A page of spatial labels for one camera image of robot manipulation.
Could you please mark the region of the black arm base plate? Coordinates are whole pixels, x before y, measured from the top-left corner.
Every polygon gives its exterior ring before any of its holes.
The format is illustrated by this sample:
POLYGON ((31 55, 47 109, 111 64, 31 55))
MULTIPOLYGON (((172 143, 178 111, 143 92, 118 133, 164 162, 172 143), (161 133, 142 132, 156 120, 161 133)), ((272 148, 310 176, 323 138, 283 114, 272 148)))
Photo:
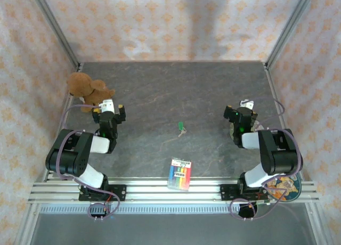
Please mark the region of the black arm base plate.
MULTIPOLYGON (((109 184, 106 187, 102 187, 102 190, 109 191, 118 196, 121 201, 125 201, 126 185, 121 184, 109 184)), ((79 201, 117 201, 116 198, 107 193, 97 192, 83 186, 79 187, 79 201)))
POLYGON ((267 192, 262 187, 247 187, 241 184, 221 184, 220 195, 222 201, 232 201, 237 198, 249 201, 268 200, 267 192))

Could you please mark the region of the rainbow marker pack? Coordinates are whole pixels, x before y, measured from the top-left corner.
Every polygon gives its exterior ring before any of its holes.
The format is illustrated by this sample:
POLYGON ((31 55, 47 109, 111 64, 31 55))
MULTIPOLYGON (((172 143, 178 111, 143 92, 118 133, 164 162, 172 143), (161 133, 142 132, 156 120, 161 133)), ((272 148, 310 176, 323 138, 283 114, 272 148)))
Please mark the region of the rainbow marker pack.
POLYGON ((188 191, 190 187, 192 162, 172 158, 167 187, 172 190, 188 191))

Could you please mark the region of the blue cartoon plate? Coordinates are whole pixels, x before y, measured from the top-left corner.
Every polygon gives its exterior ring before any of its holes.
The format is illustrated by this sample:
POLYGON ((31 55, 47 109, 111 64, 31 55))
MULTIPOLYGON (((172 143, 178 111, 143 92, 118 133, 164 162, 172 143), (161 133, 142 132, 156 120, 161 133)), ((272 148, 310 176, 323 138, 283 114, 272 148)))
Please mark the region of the blue cartoon plate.
POLYGON ((298 174, 289 177, 279 177, 265 184, 269 195, 274 200, 291 202, 296 200, 302 191, 302 181, 298 174))

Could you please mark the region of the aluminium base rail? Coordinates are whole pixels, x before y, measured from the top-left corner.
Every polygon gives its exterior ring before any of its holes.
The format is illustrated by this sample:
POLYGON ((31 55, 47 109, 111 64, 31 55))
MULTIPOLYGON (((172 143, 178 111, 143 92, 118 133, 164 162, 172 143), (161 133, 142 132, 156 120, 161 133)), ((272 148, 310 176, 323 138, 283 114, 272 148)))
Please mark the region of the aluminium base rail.
MULTIPOLYGON (((113 185, 126 185, 125 203, 224 203, 220 185, 237 184, 236 179, 227 177, 193 177, 188 191, 171 190, 167 179, 153 178, 110 178, 113 185)), ((49 176, 46 182, 34 183, 28 201, 30 203, 76 203, 79 189, 73 181, 61 181, 49 176)))

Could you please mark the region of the aluminium frame post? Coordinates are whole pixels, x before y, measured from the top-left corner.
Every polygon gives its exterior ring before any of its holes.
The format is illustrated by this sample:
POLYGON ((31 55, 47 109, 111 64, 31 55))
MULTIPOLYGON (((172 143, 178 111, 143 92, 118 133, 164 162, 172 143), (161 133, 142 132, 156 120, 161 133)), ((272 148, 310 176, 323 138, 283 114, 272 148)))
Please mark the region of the aluminium frame post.
POLYGON ((284 49, 289 37, 294 32, 298 22, 300 21, 301 16, 303 15, 310 1, 311 0, 299 0, 297 2, 290 18, 288 19, 283 31, 281 32, 277 42, 275 43, 273 50, 271 51, 268 59, 264 62, 264 67, 266 70, 270 70, 274 66, 275 61, 284 49))
POLYGON ((75 53, 73 52, 69 42, 67 41, 55 15, 53 14, 50 6, 48 5, 46 0, 35 0, 38 7, 40 8, 43 16, 45 17, 46 21, 50 25, 51 29, 53 30, 54 34, 56 35, 59 43, 61 44, 63 50, 65 51, 68 59, 70 60, 71 64, 75 67, 76 71, 79 70, 81 63, 78 61, 75 53))

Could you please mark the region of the brown teddy bear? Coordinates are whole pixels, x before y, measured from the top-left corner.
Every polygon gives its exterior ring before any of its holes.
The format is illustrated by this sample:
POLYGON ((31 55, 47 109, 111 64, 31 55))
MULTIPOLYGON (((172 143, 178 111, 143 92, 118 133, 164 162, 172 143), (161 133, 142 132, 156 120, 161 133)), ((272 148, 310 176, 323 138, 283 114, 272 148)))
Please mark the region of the brown teddy bear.
POLYGON ((84 104, 89 107, 80 107, 82 112, 91 112, 93 106, 98 106, 103 100, 111 99, 114 89, 108 89, 105 82, 97 79, 93 80, 89 75, 83 72, 74 72, 70 75, 68 81, 69 93, 76 97, 82 97, 84 104))

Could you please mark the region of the aluminium table side rail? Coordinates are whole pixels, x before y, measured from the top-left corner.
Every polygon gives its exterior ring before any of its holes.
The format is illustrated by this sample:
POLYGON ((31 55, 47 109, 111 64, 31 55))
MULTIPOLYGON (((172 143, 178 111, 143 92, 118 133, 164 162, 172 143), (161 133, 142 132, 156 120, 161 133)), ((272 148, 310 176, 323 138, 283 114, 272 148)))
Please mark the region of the aluminium table side rail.
MULTIPOLYGON (((60 116, 60 120, 57 126, 57 130, 55 132, 54 140, 57 138, 60 130, 63 128, 63 123, 65 122, 65 119, 67 118, 67 114, 68 114, 67 109, 72 105, 72 101, 73 101, 73 96, 69 95, 67 91, 62 102, 61 116, 60 116)), ((48 180, 49 174, 50 174, 50 171, 47 169, 44 169, 44 172, 41 174, 40 178, 37 179, 37 181, 46 182, 48 180)))
MULTIPOLYGON (((278 94, 278 92, 277 92, 277 88, 275 86, 274 80, 273 80, 273 78, 271 76, 271 73, 270 73, 270 70, 269 70, 267 64, 265 62, 263 62, 262 64, 263 64, 264 71, 265 71, 266 76, 267 76, 267 80, 269 82, 269 86, 270 86, 270 89, 271 89, 271 92, 272 92, 272 96, 277 101, 281 102, 282 105, 285 105, 283 103, 283 101, 281 100, 280 94, 278 94)), ((284 113, 281 114, 282 107, 278 103, 275 103, 275 106, 276 106, 276 110, 277 110, 277 112, 279 114, 279 120, 280 120, 281 127, 282 128, 287 128, 287 123, 285 121, 284 113)), ((301 177, 302 181, 313 183, 309 173, 304 168, 300 171, 299 176, 301 177)))

